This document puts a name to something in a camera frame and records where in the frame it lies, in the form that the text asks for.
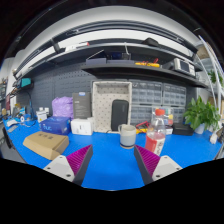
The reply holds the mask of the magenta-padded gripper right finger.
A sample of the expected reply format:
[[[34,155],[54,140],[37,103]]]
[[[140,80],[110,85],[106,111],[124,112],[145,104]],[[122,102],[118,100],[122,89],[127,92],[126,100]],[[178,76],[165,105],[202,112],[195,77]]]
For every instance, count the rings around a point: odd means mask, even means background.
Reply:
[[[145,185],[182,169],[169,156],[160,157],[139,145],[134,146],[134,156]]]

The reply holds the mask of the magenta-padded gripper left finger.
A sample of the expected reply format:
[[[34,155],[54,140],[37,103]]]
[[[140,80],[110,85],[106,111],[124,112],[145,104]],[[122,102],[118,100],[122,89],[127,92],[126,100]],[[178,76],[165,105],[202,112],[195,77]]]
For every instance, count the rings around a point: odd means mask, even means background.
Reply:
[[[88,145],[68,156],[59,155],[44,170],[81,186],[92,155],[93,146]]]

